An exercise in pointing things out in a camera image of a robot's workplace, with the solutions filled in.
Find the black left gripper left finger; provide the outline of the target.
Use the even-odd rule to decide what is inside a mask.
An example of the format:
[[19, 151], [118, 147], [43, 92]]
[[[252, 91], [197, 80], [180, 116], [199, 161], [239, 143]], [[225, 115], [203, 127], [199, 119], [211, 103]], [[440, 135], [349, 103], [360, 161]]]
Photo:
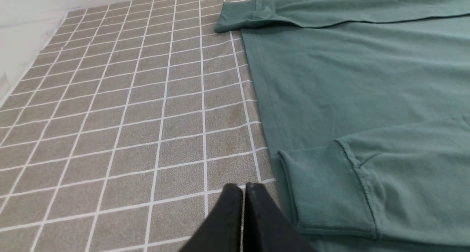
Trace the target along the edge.
[[238, 252], [241, 247], [242, 189], [226, 184], [207, 218], [181, 252]]

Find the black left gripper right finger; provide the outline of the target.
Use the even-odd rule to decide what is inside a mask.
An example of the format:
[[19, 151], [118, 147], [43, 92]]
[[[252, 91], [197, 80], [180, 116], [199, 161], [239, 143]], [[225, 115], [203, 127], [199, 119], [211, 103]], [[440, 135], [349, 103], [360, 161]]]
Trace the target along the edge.
[[244, 252], [315, 252], [295, 230], [268, 193], [265, 185], [245, 187]]

